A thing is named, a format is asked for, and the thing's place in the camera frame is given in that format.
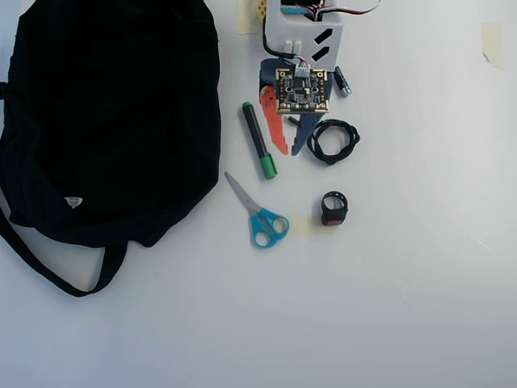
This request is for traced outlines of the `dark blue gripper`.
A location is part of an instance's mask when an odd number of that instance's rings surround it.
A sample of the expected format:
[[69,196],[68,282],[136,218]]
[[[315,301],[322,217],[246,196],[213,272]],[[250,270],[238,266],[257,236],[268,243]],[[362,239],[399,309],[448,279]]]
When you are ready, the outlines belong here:
[[[281,154],[288,154],[282,116],[277,113],[276,105],[328,105],[332,73],[312,69],[304,62],[295,65],[282,59],[266,59],[261,62],[259,81],[259,102],[271,141]],[[299,119],[291,117],[291,123],[296,126],[292,156],[300,153],[323,116],[324,113],[304,113]]]

